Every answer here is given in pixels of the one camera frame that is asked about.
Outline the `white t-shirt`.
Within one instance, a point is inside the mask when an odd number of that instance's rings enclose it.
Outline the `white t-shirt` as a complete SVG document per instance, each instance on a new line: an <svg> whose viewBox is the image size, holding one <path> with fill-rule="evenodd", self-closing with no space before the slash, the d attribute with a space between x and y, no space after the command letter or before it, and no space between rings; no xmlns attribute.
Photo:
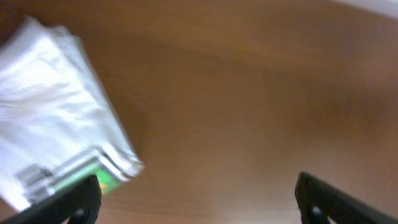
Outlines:
<svg viewBox="0 0 398 224"><path fill-rule="evenodd" d="M28 18L1 47L1 198L21 212L91 174L110 192L143 167L81 40Z"/></svg>

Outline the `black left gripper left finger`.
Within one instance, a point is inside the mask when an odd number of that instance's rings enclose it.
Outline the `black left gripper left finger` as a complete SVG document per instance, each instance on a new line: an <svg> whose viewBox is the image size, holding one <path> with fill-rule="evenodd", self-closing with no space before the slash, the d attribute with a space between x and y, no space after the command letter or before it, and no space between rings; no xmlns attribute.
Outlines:
<svg viewBox="0 0 398 224"><path fill-rule="evenodd" d="M101 207L98 178L89 175L1 224L90 224Z"/></svg>

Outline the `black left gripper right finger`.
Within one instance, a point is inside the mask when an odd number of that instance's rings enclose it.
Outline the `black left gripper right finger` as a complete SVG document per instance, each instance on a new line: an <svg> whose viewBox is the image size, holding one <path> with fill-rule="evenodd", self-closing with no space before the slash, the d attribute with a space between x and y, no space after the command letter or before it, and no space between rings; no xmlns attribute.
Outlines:
<svg viewBox="0 0 398 224"><path fill-rule="evenodd" d="M304 224L397 224L397 219L356 200L307 172L298 175L295 198Z"/></svg>

